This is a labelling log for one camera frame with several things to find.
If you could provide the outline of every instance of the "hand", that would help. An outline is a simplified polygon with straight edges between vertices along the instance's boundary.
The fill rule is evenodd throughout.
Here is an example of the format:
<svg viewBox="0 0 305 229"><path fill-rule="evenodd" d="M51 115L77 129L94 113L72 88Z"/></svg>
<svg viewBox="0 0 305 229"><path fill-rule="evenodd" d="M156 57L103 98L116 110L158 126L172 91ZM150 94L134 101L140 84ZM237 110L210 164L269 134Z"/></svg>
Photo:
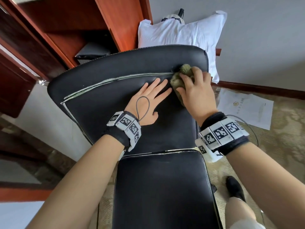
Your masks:
<svg viewBox="0 0 305 229"><path fill-rule="evenodd" d="M136 102L141 96L146 96L149 99L150 107L146 116L139 122L141 126L151 125L158 119L158 113L154 112L155 108L159 103L161 103L171 92L172 88L167 89L165 92L156 97L156 95L166 86L168 80L165 79L161 84L159 84L160 79L156 78L155 81L148 86L148 83L145 83L143 87L135 94L128 105L125 108L125 111L131 112L133 115L138 117L136 110ZM140 119L144 116L148 109L148 101L146 98L141 98L138 101L138 111Z"/></svg>
<svg viewBox="0 0 305 229"><path fill-rule="evenodd" d="M198 67L192 67L195 83L187 75L180 74L184 88L177 88L183 103L200 127L212 114L218 112L215 95L211 87L211 74L202 72Z"/></svg>

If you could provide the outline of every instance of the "olive green towel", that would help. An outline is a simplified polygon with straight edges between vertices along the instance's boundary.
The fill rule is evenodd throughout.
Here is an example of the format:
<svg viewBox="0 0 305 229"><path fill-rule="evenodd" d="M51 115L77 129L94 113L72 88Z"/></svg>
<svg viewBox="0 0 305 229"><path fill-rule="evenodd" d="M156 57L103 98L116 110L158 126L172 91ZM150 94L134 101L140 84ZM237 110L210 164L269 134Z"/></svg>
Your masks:
<svg viewBox="0 0 305 229"><path fill-rule="evenodd" d="M192 81L194 82L194 74L192 71L192 67L188 64L184 64L181 66L180 68L180 72L176 72L172 79L170 80L170 84L173 87L173 90L175 91L176 95L178 96L178 99L180 100L181 104L184 106L183 101L182 101L182 97L180 95L179 92L176 91L177 88L182 87L185 89L185 85L183 80L180 77L180 73L187 75L188 77L190 77L192 79Z"/></svg>

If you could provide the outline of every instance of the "gray cable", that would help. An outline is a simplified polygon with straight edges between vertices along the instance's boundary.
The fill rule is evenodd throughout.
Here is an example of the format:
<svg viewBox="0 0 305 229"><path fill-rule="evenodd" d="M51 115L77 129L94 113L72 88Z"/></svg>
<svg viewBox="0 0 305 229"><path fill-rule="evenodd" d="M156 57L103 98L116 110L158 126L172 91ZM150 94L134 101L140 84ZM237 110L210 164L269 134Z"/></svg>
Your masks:
<svg viewBox="0 0 305 229"><path fill-rule="evenodd" d="M244 122L250 129L251 131L254 133L254 136L256 138L256 142L257 142L257 147L260 145L259 142L258 142L258 138L255 134L255 132L253 131L253 129L250 127L250 125L247 124L247 122L245 122L243 119L241 119L240 117L237 117L237 116L234 116L234 115L226 115L226 117L236 117L237 119L240 119L242 122Z"/></svg>
<svg viewBox="0 0 305 229"><path fill-rule="evenodd" d="M144 114L144 116L140 119L139 111L138 111L138 101L139 101L139 99L141 99L141 98L146 98L146 99L147 99L147 101L148 101L148 109L147 109L146 113ZM137 100L137 102L136 102L136 104L135 104L135 108L136 108L136 110L137 110L137 115L138 115L138 119L139 119L139 122L140 122L140 121L146 116L146 114L147 114L148 111L149 111L150 101L149 101L149 99L148 99L146 96L140 96L139 99Z"/></svg>

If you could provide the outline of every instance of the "seat cushion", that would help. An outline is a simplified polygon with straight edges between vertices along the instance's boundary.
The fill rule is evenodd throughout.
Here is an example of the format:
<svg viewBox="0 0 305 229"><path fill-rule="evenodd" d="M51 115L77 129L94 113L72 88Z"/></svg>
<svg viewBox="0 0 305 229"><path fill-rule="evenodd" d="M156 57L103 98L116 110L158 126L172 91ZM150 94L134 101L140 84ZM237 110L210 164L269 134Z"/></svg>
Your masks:
<svg viewBox="0 0 305 229"><path fill-rule="evenodd" d="M141 48L79 65L52 80L48 93L93 144L112 115L123 111L145 82L152 83L157 77L170 79L184 63L208 70L205 51L195 46ZM156 111L157 122L142 128L130 154L195 147L198 126L174 92Z"/></svg>
<svg viewBox="0 0 305 229"><path fill-rule="evenodd" d="M222 228L196 150L122 158L113 204L113 229Z"/></svg>

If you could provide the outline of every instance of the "white pillow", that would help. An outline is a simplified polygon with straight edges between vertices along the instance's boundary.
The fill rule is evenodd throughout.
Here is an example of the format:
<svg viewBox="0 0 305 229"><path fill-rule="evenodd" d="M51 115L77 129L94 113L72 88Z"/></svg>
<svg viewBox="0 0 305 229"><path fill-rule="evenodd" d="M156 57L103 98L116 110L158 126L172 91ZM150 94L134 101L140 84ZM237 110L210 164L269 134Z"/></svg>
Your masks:
<svg viewBox="0 0 305 229"><path fill-rule="evenodd" d="M227 13L223 11L216 11L208 18L186 25L175 19L168 19L154 25L151 25L149 20L143 20L138 30L139 48L170 44L200 47L207 52L212 82L218 83L215 49L226 20Z"/></svg>

